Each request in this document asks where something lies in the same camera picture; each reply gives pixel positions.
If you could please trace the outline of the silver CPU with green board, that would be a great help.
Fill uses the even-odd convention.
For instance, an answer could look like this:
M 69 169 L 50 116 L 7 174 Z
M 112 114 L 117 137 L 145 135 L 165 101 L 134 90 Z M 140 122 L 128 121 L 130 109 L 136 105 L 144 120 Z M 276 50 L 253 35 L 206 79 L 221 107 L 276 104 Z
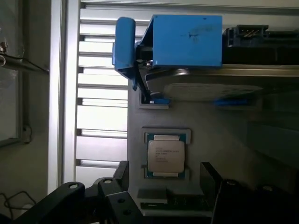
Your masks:
M 187 133 L 145 133 L 147 179 L 185 179 Z

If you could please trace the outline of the black RAM stick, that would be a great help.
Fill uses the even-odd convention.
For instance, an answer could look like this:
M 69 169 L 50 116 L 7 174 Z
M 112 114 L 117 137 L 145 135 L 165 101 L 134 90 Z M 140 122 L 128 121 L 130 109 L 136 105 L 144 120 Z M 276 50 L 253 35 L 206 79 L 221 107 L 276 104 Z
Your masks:
M 210 210 L 203 195 L 169 196 L 166 203 L 141 203 L 145 210 Z

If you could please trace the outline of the gray parts rack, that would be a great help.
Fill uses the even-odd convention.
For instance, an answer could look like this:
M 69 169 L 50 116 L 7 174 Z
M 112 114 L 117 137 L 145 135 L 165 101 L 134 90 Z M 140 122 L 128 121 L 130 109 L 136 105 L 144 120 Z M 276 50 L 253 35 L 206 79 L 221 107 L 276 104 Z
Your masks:
M 210 217 L 211 210 L 145 210 L 169 196 L 203 195 L 200 164 L 254 190 L 299 189 L 299 70 L 224 65 L 221 69 L 141 68 L 152 96 L 128 92 L 129 191 L 146 217 Z M 187 133 L 185 179 L 147 179 L 145 133 Z

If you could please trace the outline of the black graphics card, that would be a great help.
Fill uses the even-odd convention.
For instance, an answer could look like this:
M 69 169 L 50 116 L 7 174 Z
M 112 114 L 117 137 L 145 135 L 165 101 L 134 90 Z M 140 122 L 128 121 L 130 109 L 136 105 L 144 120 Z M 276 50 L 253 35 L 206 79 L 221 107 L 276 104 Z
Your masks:
M 222 63 L 299 70 L 299 30 L 268 28 L 268 25 L 227 28 L 222 34 Z

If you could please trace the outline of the thin metal rod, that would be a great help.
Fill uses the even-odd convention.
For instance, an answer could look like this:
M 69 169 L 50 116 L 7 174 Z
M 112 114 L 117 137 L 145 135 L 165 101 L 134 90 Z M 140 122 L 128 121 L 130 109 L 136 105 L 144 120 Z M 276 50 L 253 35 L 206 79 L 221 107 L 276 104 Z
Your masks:
M 0 67 L 10 70 L 39 72 L 47 75 L 49 74 L 49 70 L 34 64 L 26 58 L 9 56 L 2 53 L 0 53 Z

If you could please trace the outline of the hard disk with blue carrier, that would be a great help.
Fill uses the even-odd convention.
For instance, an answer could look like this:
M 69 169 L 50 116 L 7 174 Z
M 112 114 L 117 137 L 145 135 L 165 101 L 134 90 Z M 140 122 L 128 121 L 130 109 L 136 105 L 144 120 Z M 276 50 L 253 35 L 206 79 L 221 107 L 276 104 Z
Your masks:
M 136 22 L 120 17 L 116 22 L 112 64 L 142 93 L 142 104 L 167 105 L 169 97 L 152 96 L 142 80 L 141 68 L 218 69 L 222 63 L 222 17 L 219 15 L 152 16 L 138 42 Z

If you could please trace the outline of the aluminium table frame rail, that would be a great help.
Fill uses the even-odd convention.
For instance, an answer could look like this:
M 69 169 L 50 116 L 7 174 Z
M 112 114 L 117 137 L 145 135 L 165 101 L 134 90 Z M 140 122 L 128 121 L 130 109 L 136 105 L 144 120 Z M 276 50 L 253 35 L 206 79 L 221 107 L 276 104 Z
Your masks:
M 78 0 L 51 0 L 48 186 L 50 194 L 64 183 L 65 80 L 69 6 Z

